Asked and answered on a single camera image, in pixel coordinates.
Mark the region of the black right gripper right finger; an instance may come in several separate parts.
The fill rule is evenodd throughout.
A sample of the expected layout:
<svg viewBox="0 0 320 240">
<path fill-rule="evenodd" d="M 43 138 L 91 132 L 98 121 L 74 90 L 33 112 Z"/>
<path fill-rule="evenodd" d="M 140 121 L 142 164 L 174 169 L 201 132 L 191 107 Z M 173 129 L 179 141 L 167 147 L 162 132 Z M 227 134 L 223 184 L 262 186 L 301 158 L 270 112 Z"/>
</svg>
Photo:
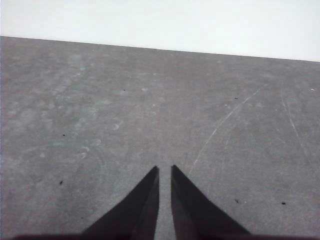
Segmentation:
<svg viewBox="0 0 320 240">
<path fill-rule="evenodd" d="M 171 167 L 171 210 L 177 236 L 251 234 L 212 203 L 177 165 Z"/>
</svg>

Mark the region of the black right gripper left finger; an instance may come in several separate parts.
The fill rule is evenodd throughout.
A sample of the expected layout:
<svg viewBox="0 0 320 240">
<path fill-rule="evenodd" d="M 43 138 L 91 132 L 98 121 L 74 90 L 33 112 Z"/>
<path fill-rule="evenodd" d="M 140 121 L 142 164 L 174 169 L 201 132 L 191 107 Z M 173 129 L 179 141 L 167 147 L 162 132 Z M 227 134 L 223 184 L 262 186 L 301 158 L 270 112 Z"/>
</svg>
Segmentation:
<svg viewBox="0 0 320 240">
<path fill-rule="evenodd" d="M 132 191 L 83 236 L 154 236 L 160 205 L 160 170 L 154 166 Z"/>
</svg>

